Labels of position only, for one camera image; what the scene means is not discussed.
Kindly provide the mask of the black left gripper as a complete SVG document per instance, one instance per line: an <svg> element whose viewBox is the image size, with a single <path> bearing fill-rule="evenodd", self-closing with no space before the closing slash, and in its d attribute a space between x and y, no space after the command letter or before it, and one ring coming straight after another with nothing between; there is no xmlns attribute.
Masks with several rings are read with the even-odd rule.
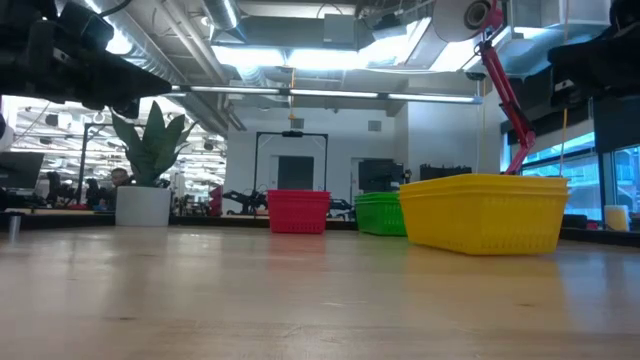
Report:
<svg viewBox="0 0 640 360"><path fill-rule="evenodd" d="M63 7L56 0L0 0L0 94L109 106L137 119L140 98L172 90L119 56L83 47L59 24Z"/></svg>

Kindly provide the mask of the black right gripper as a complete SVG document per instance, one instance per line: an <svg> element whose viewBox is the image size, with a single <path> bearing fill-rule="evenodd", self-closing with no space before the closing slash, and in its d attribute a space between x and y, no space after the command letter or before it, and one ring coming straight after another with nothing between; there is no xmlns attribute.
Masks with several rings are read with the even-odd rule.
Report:
<svg viewBox="0 0 640 360"><path fill-rule="evenodd" d="M609 20L596 38L548 51L552 106L573 106L592 97L640 96L640 0L612 0ZM604 42L602 84L591 59Z"/></svg>

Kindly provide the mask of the artificial green plant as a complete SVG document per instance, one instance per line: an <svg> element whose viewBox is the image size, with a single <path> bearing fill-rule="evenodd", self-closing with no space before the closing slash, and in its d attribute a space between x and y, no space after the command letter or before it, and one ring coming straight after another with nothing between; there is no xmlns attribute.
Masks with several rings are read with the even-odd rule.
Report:
<svg viewBox="0 0 640 360"><path fill-rule="evenodd" d="M142 135L133 123L111 112L112 125L118 138L125 144L137 186L155 187L162 174L177 161L180 152L188 146L187 138L196 124L185 127L186 115L174 117L165 123L160 105L153 101Z"/></svg>

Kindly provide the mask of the black metal stand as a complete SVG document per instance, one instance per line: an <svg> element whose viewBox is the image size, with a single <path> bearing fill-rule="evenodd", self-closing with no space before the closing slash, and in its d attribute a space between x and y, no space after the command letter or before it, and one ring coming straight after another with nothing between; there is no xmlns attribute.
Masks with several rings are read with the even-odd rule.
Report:
<svg viewBox="0 0 640 360"><path fill-rule="evenodd" d="M78 187L77 192L80 193L83 190L85 184L85 170L86 170L86 161L88 155L88 145L89 142L94 140L96 137L107 138L107 135L102 135L101 132L106 128L112 128L113 125L111 123L95 123L89 122L84 124L83 134L82 134L82 146L81 146L81 154L80 154L80 166L78 171Z"/></svg>

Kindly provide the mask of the red desk lamp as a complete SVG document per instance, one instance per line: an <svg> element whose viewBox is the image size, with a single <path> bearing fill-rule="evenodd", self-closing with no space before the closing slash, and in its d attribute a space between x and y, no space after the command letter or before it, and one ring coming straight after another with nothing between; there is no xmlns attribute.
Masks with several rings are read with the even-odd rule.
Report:
<svg viewBox="0 0 640 360"><path fill-rule="evenodd" d="M456 43L480 37L474 53L481 58L519 143L506 174L520 172L522 164L535 144L534 129L524 114L504 71L493 40L507 27L500 0L435 0L433 27L438 37Z"/></svg>

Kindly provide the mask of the person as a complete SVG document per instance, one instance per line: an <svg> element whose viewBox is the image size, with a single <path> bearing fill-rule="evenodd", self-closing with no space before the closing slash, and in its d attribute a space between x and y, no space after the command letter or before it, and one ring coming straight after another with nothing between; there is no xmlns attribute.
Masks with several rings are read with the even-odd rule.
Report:
<svg viewBox="0 0 640 360"><path fill-rule="evenodd" d="M103 189L100 193L100 210L114 211L117 203L117 191L121 186L128 186L131 177L124 168L115 168L111 171L111 188Z"/></svg>

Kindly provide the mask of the white plant pot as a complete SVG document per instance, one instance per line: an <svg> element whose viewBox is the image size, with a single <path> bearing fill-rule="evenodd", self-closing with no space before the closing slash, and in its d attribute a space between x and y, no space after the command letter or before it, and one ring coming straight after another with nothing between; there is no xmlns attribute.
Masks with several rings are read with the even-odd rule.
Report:
<svg viewBox="0 0 640 360"><path fill-rule="evenodd" d="M121 186L117 189L117 226L166 227L169 224L171 191L166 188Z"/></svg>

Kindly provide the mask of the dark computer monitor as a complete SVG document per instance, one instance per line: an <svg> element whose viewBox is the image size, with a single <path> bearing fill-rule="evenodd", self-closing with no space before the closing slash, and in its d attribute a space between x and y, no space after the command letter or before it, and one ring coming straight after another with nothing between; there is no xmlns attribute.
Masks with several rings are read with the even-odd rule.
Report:
<svg viewBox="0 0 640 360"><path fill-rule="evenodd" d="M43 153L1 152L0 187L8 189L34 189L43 161Z"/></svg>

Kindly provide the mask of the yellow cylinder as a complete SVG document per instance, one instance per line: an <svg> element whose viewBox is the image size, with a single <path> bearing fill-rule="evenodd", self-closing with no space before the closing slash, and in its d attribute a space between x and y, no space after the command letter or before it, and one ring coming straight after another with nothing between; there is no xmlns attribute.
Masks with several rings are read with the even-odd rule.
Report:
<svg viewBox="0 0 640 360"><path fill-rule="evenodd" d="M613 231L629 232L629 209L626 205L606 205L604 207L606 227Z"/></svg>

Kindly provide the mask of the black equipment box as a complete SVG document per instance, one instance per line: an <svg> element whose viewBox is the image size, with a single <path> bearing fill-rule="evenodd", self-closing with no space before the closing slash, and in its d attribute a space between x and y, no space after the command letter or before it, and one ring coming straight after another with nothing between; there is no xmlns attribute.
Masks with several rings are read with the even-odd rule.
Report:
<svg viewBox="0 0 640 360"><path fill-rule="evenodd" d="M471 174L472 168L468 166L455 166L455 167L437 167L429 164L422 164L420 166L420 180L432 180L450 176L457 176L462 174Z"/></svg>

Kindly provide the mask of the long ceiling light tube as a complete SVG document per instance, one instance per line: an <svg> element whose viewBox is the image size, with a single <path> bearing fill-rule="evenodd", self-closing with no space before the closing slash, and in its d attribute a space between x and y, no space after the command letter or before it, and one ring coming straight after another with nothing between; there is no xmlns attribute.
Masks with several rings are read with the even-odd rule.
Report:
<svg viewBox="0 0 640 360"><path fill-rule="evenodd" d="M483 98L479 96L461 96L444 94L386 93L370 91L320 90L303 88L266 88L236 86L190 86L172 85L172 93L219 93L236 95L266 95L285 97L332 97L380 101L405 101L424 103L450 103L461 105L481 105Z"/></svg>

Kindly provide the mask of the black machine cabinet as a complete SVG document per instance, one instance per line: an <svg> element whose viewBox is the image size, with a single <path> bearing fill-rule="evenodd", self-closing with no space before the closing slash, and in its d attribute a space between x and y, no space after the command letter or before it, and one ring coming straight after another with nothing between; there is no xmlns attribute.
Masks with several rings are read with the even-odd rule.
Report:
<svg viewBox="0 0 640 360"><path fill-rule="evenodd" d="M365 159L358 164L358 186L364 193L395 192L410 173L402 163L389 159Z"/></svg>

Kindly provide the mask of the silver ventilation duct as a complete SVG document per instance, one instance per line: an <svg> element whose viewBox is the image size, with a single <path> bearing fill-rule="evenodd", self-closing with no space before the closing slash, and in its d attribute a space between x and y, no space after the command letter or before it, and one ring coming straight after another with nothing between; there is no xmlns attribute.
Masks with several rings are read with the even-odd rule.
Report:
<svg viewBox="0 0 640 360"><path fill-rule="evenodd" d="M203 9L216 30L234 29L241 21L236 0L201 0Z"/></svg>

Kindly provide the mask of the black gantry frame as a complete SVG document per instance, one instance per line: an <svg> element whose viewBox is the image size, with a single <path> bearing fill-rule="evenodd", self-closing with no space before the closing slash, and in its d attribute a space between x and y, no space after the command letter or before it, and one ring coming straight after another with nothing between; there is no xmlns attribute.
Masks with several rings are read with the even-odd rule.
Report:
<svg viewBox="0 0 640 360"><path fill-rule="evenodd" d="M302 131L296 130L286 130L281 132L273 132L273 131L258 131L255 134L255 143L254 143L254 167L253 167L253 191L257 191L257 175L258 175L258 158L259 158L259 150L261 147L260 137L262 135L269 136L281 136L284 138L302 138L302 137L321 137L325 141L324 145L324 176L323 176L323 191L327 191L327 174L328 174L328 148L329 148L329 135L322 133L305 133Z"/></svg>

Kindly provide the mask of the grey metal post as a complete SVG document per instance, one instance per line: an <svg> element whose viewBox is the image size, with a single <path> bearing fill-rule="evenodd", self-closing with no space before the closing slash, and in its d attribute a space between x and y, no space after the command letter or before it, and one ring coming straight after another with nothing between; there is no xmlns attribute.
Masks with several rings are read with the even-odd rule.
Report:
<svg viewBox="0 0 640 360"><path fill-rule="evenodd" d="M9 212L9 241L15 243L19 239L21 221L24 216L21 212Z"/></svg>

